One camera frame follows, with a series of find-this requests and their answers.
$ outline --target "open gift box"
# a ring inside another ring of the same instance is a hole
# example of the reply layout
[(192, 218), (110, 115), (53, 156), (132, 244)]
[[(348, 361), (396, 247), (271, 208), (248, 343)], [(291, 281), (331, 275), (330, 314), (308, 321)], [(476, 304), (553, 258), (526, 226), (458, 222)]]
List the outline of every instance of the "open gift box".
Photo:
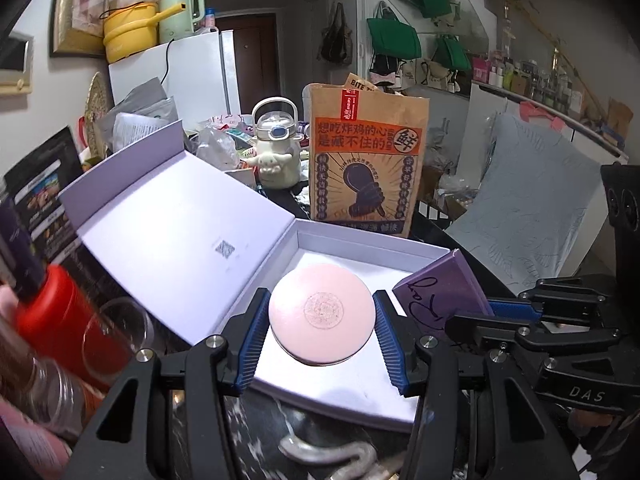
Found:
[[(153, 316), (190, 344), (244, 312), (256, 288), (292, 269), (328, 262), (373, 293), (449, 250), (295, 219), (184, 151), (174, 123), (127, 146), (70, 184), (60, 199), (79, 237)], [(302, 408), (409, 431), (417, 399), (391, 385), (375, 332), (337, 365), (290, 357), (268, 333), (252, 387)]]

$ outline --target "light blue cloth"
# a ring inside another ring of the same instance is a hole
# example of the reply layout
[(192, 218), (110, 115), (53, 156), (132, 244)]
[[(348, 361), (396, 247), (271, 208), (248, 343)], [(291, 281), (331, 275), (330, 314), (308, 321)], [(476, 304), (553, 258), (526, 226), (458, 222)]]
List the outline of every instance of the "light blue cloth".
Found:
[(559, 133), (499, 114), (495, 153), (468, 211), (447, 228), (515, 294), (558, 276), (600, 165)]

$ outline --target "purple card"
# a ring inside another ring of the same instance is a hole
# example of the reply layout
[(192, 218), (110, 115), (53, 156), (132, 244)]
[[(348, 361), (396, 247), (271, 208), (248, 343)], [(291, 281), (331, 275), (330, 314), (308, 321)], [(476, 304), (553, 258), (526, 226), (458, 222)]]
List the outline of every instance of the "purple card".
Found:
[(407, 276), (393, 292), (407, 316), (438, 338), (445, 336), (444, 323), (454, 314), (494, 314), (459, 249)]

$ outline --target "embossed circular emblem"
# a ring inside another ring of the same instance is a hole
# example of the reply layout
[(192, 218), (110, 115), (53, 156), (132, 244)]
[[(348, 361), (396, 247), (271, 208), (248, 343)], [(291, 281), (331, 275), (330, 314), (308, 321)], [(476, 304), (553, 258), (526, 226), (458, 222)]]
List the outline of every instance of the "embossed circular emblem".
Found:
[(306, 300), (306, 320), (316, 328), (327, 330), (341, 322), (344, 307), (340, 299), (330, 292), (316, 292)]

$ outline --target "brown door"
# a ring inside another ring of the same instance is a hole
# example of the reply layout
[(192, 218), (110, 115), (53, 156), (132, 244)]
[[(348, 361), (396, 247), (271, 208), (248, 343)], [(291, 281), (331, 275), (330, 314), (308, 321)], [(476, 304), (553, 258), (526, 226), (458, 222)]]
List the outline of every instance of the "brown door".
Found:
[(258, 101), (280, 95), (275, 14), (217, 18), (219, 30), (233, 30), (238, 92), (243, 114)]

